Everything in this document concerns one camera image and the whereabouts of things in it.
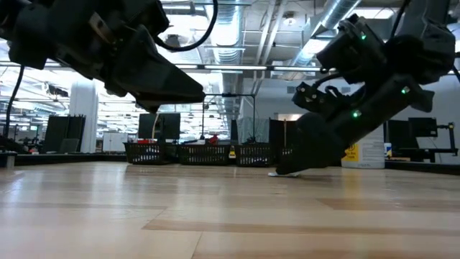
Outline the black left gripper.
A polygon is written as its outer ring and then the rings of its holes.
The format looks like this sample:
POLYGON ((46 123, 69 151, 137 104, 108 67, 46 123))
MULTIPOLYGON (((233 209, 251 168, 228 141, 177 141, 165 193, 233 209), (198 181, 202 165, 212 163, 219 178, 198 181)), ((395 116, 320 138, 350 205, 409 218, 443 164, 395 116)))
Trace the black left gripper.
POLYGON ((158 53, 143 25, 117 55, 113 82, 118 24, 117 6, 8 6, 9 59, 39 70, 54 60, 103 81, 110 94, 118 94, 120 87, 145 101, 204 100, 202 85, 158 53))

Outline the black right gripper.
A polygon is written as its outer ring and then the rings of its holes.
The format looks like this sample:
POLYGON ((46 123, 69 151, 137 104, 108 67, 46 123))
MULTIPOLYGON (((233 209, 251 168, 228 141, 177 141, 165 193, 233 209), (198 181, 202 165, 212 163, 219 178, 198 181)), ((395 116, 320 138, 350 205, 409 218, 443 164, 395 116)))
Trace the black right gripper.
POLYGON ((299 143, 294 148, 293 161, 278 165, 276 173, 299 173, 312 168, 325 168, 344 157, 344 142, 321 115, 306 113, 297 120, 296 127, 299 143))

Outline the black monitor on arm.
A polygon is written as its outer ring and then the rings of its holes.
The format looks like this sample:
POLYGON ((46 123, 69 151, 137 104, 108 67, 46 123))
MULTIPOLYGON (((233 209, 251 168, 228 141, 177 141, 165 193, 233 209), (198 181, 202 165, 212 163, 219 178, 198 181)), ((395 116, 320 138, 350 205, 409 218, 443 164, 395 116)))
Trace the black monitor on arm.
POLYGON ((408 119, 410 132, 414 137, 437 137, 438 125, 436 118, 411 117, 408 119))

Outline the black computer monitor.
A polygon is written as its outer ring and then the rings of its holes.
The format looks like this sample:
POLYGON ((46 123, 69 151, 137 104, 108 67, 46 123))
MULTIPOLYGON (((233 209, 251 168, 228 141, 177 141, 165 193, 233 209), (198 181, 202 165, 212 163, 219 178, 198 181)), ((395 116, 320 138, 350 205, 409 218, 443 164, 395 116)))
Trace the black computer monitor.
POLYGON ((180 114, 140 114, 138 138, 178 140, 180 138, 180 114))

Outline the black partition screen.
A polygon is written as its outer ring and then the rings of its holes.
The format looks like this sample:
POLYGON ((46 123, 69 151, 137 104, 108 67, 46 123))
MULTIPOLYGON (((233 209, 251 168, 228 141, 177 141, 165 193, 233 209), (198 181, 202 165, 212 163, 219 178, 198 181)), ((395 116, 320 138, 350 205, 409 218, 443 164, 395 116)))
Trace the black partition screen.
POLYGON ((270 120, 269 143, 275 147, 290 147, 296 143, 295 121, 270 120))

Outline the white board panel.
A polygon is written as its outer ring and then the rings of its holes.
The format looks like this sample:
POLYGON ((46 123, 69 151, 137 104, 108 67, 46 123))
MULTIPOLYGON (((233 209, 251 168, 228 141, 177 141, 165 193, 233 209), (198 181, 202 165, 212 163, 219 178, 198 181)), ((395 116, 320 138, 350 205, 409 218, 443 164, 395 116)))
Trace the white board panel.
POLYGON ((125 142, 128 142, 127 133, 105 132, 103 134, 102 150, 104 152, 124 152, 125 142))

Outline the white yellow wipes canister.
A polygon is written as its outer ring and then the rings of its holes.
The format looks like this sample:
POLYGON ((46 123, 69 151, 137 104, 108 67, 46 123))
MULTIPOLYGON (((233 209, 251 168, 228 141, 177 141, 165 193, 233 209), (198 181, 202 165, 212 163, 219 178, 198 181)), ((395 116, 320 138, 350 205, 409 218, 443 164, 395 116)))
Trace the white yellow wipes canister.
POLYGON ((385 146, 383 126, 355 142, 345 150, 341 159, 344 168, 383 169, 385 167, 385 146))

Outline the ceiling light strip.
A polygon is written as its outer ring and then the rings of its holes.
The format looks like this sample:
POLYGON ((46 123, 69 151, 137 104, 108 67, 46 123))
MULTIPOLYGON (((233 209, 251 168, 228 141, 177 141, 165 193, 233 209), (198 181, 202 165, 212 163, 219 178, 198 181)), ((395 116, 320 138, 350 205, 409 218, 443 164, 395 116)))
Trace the ceiling light strip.
POLYGON ((177 64, 183 70, 210 70, 210 71, 265 71, 263 65, 205 65, 205 64, 177 64))
POLYGON ((335 68, 325 69, 322 67, 315 66, 306 66, 306 67, 294 67, 294 66, 267 66, 268 70, 271 71, 283 71, 283 72, 319 72, 319 73, 328 73, 335 72, 335 68))

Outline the black tall cabinet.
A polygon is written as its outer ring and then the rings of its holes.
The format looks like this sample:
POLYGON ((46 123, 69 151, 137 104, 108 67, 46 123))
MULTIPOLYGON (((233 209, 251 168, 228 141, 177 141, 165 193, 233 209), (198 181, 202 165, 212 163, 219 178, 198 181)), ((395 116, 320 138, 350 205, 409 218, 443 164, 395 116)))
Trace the black tall cabinet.
POLYGON ((43 153, 79 153, 86 117, 50 116, 47 121, 43 153))

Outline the black workstation rig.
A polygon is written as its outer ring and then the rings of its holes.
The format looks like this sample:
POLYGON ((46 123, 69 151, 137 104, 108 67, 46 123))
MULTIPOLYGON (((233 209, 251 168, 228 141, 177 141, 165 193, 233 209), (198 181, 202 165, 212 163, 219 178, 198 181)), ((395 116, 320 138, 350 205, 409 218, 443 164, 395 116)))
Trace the black workstation rig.
POLYGON ((455 124, 438 124, 439 130, 448 130, 449 147, 439 148, 433 143, 433 147, 420 147, 417 139, 410 132, 410 124, 404 120, 389 120, 383 124, 385 142, 392 144, 393 160, 408 160, 410 162, 423 162, 429 160, 431 163, 436 162, 436 156, 441 153, 450 153, 453 156, 458 155, 459 149, 456 147, 454 129, 455 124))

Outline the silver ribbed ventilation duct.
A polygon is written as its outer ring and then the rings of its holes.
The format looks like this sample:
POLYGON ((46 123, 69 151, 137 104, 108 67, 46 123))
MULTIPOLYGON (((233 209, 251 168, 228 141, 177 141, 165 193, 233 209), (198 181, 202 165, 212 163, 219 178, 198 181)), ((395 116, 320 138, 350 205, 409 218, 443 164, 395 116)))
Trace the silver ribbed ventilation duct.
MULTIPOLYGON (((220 5, 218 16, 211 33, 211 50, 217 65, 240 65, 242 53, 238 47, 242 44, 242 19, 244 10, 241 6, 220 5)), ((222 72, 223 93, 236 94, 241 90, 241 74, 237 71, 222 72)), ((239 105, 237 98, 222 98, 223 112, 227 119, 237 117, 239 105)))

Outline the silver smooth ventilation duct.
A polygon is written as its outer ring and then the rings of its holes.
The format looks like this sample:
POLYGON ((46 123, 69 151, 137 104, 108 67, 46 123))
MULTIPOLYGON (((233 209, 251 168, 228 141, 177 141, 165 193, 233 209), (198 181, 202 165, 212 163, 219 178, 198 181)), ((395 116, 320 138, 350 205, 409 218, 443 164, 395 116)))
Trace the silver smooth ventilation duct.
POLYGON ((309 17, 303 26, 302 37, 305 44, 292 59, 291 66, 307 66, 318 52, 313 46, 313 38, 328 30, 334 30, 337 24, 347 18, 362 0, 327 0, 323 11, 309 17))

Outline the grey metal post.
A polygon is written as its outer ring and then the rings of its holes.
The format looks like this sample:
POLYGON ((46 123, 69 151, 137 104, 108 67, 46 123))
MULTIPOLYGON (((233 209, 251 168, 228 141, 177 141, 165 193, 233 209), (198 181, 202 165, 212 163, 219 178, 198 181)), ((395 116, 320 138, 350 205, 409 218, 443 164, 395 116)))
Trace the grey metal post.
POLYGON ((13 151, 0 151, 0 168, 13 168, 17 153, 13 151))

